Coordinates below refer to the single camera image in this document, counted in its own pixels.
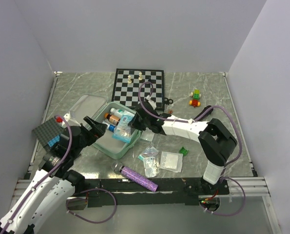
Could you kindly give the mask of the clear plaster strip packet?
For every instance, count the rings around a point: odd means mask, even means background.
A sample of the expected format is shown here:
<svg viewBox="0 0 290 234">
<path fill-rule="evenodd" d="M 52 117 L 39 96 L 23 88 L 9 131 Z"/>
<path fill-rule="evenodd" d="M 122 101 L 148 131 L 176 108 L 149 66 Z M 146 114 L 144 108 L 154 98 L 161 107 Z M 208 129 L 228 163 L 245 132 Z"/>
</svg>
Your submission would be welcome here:
<svg viewBox="0 0 290 234">
<path fill-rule="evenodd" d="M 155 133 L 152 132 L 150 129 L 146 129 L 142 132 L 140 139 L 147 142 L 152 142 L 153 138 L 155 136 Z"/>
</svg>

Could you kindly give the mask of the blue white mask packet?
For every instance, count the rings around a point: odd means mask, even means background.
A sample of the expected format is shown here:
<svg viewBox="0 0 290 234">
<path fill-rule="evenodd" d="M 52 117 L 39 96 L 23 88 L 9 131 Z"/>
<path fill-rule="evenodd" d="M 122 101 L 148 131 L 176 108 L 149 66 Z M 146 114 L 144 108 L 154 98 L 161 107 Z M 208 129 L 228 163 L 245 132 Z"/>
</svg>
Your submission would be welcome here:
<svg viewBox="0 0 290 234">
<path fill-rule="evenodd" d="M 133 120 L 134 114 L 128 111 L 124 111 L 119 124 L 114 130 L 112 138 L 120 140 L 125 143 L 130 143 L 132 139 L 132 130 L 129 123 Z"/>
</svg>

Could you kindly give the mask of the blue white bandage roll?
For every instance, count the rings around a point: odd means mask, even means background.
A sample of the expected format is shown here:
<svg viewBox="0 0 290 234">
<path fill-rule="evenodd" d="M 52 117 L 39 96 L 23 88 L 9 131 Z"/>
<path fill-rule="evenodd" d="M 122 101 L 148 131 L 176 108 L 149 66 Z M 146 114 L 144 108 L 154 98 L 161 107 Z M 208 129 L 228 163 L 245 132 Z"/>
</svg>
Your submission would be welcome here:
<svg viewBox="0 0 290 234">
<path fill-rule="evenodd" d="M 116 126 L 112 125 L 112 124 L 108 124 L 107 125 L 107 129 L 111 132 L 114 132 L 116 130 Z"/>
</svg>

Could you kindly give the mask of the brown orange syrup bottle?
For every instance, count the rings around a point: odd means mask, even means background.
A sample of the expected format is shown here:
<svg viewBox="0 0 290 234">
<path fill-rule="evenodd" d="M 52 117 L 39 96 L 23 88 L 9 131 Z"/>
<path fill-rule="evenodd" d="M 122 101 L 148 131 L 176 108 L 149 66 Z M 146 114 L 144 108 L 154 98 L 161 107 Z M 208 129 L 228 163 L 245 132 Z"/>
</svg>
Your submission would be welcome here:
<svg viewBox="0 0 290 234">
<path fill-rule="evenodd" d="M 120 122 L 120 118 L 113 115 L 113 114 L 109 114 L 109 113 L 105 113 L 104 117 L 106 120 L 108 120 L 111 124 L 117 126 Z"/>
</svg>

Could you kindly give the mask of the white medicine bottle green label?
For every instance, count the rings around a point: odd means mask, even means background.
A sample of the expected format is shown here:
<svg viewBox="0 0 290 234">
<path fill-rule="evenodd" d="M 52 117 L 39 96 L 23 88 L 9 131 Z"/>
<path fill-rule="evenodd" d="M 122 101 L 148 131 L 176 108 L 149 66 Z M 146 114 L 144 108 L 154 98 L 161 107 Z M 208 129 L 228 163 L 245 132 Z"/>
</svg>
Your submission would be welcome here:
<svg viewBox="0 0 290 234">
<path fill-rule="evenodd" d="M 125 111 L 121 109 L 111 108 L 110 113 L 118 118 L 122 118 L 122 116 L 125 114 Z"/>
</svg>

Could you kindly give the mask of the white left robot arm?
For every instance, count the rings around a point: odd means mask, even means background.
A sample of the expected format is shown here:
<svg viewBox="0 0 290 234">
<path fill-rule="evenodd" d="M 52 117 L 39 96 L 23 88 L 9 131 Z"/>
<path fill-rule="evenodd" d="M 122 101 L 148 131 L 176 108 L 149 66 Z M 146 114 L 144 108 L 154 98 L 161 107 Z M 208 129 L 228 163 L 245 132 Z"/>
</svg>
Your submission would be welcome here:
<svg viewBox="0 0 290 234">
<path fill-rule="evenodd" d="M 83 124 L 67 125 L 59 134 L 59 140 L 50 146 L 29 186 L 0 220 L 0 234 L 32 234 L 35 225 L 30 221 L 52 188 L 74 196 L 83 194 L 85 177 L 71 167 L 82 149 L 101 138 L 107 128 L 106 124 L 88 116 L 84 121 L 90 129 Z"/>
</svg>

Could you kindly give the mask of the mint green medicine case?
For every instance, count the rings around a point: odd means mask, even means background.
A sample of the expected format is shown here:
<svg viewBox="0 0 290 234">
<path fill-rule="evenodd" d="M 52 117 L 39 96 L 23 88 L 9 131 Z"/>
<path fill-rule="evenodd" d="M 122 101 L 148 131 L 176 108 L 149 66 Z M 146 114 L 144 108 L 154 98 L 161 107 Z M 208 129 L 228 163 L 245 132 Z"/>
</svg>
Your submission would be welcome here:
<svg viewBox="0 0 290 234">
<path fill-rule="evenodd" d="M 84 94 L 79 97 L 65 116 L 70 119 L 68 122 L 72 125 L 82 123 L 87 129 L 90 129 L 89 124 L 84 121 L 84 118 L 88 116 L 101 123 L 104 120 L 104 114 L 110 113 L 111 108 L 121 109 L 132 114 L 136 113 L 136 111 L 120 103 L 108 102 L 106 97 Z M 112 159 L 121 159 L 140 139 L 141 131 L 133 129 L 131 134 L 132 139 L 129 143 L 115 139 L 112 135 L 111 131 L 106 130 L 104 136 L 98 139 L 93 146 Z"/>
</svg>

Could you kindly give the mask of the black binder clip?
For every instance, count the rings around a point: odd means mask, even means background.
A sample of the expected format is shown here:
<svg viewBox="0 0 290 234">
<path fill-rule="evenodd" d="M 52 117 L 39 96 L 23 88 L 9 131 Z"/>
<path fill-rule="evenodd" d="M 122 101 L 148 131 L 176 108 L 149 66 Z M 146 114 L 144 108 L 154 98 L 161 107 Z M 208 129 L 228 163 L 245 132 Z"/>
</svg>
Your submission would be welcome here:
<svg viewBox="0 0 290 234">
<path fill-rule="evenodd" d="M 171 98 L 167 98 L 167 97 L 164 98 L 165 105 L 173 104 L 173 102 L 174 102 L 174 100 Z"/>
</svg>

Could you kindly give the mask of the blue lego brick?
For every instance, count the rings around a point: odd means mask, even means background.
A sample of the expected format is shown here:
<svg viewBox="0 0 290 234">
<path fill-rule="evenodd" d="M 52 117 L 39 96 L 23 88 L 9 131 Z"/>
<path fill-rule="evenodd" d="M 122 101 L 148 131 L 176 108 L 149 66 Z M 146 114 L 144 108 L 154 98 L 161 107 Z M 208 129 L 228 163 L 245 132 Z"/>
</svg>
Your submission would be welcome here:
<svg viewBox="0 0 290 234">
<path fill-rule="evenodd" d="M 50 141 L 48 141 L 48 146 L 51 148 L 53 147 L 56 143 L 59 142 L 60 139 L 60 135 L 55 136 L 53 139 L 51 139 Z"/>
</svg>

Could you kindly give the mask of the grey lego baseplate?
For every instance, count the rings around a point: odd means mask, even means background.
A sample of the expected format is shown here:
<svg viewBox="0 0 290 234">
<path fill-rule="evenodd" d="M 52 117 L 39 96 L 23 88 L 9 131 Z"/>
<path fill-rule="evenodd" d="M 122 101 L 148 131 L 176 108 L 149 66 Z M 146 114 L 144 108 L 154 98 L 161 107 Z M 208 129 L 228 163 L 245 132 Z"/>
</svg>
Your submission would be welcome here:
<svg viewBox="0 0 290 234">
<path fill-rule="evenodd" d="M 48 142 L 59 136 L 63 132 L 63 128 L 56 122 L 56 119 L 52 117 L 33 129 L 32 132 L 42 146 L 51 147 L 54 143 L 48 144 Z"/>
</svg>

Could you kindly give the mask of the cream chess pawn right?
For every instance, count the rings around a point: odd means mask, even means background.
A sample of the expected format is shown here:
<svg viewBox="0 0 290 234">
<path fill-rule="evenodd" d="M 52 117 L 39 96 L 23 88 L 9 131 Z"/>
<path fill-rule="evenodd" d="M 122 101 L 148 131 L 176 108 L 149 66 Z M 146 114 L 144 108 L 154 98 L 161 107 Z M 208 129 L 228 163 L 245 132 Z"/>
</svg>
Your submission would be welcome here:
<svg viewBox="0 0 290 234">
<path fill-rule="evenodd" d="M 139 79 L 140 81 L 143 80 L 142 72 L 139 72 L 138 79 Z"/>
</svg>

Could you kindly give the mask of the white gauze pad packet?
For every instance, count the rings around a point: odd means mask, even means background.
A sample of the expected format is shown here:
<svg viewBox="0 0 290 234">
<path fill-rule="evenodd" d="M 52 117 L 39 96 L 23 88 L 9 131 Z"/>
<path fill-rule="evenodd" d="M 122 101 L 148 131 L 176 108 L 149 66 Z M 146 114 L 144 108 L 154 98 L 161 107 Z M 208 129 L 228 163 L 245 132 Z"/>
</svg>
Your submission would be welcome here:
<svg viewBox="0 0 290 234">
<path fill-rule="evenodd" d="M 183 154 L 161 152 L 160 169 L 180 173 L 183 165 Z"/>
</svg>

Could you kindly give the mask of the green plastic clip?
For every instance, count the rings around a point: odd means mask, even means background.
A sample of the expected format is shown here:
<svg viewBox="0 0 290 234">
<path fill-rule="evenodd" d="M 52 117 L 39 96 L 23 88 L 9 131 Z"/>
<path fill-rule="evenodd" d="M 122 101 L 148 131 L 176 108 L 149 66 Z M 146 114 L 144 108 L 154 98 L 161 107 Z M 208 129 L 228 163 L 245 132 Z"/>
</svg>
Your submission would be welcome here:
<svg viewBox="0 0 290 234">
<path fill-rule="evenodd" d="M 189 150 L 185 149 L 184 147 L 181 147 L 179 153 L 182 154 L 183 156 L 186 156 L 189 153 Z"/>
</svg>

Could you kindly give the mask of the colourful toy block car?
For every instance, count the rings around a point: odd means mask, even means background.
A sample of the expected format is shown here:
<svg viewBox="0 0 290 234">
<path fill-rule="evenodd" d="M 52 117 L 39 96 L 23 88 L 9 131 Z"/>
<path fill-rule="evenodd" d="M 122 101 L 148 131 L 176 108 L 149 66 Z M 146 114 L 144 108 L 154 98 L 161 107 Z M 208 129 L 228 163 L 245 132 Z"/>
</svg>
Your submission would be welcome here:
<svg viewBox="0 0 290 234">
<path fill-rule="evenodd" d="M 201 94 L 198 89 L 194 89 L 194 91 L 190 92 L 190 97 L 192 98 L 189 102 L 190 106 L 199 107 L 201 105 L 200 98 Z"/>
</svg>

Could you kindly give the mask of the black tube orange cap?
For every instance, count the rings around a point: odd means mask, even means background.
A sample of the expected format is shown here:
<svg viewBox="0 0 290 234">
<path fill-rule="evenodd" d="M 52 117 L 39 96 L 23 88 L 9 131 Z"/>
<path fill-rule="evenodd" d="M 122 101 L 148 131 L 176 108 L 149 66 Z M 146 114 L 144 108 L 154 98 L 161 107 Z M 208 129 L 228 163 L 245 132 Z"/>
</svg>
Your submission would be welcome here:
<svg viewBox="0 0 290 234">
<path fill-rule="evenodd" d="M 208 117 L 213 112 L 213 108 L 211 105 L 206 106 L 194 119 L 196 121 L 202 121 L 206 117 Z"/>
</svg>

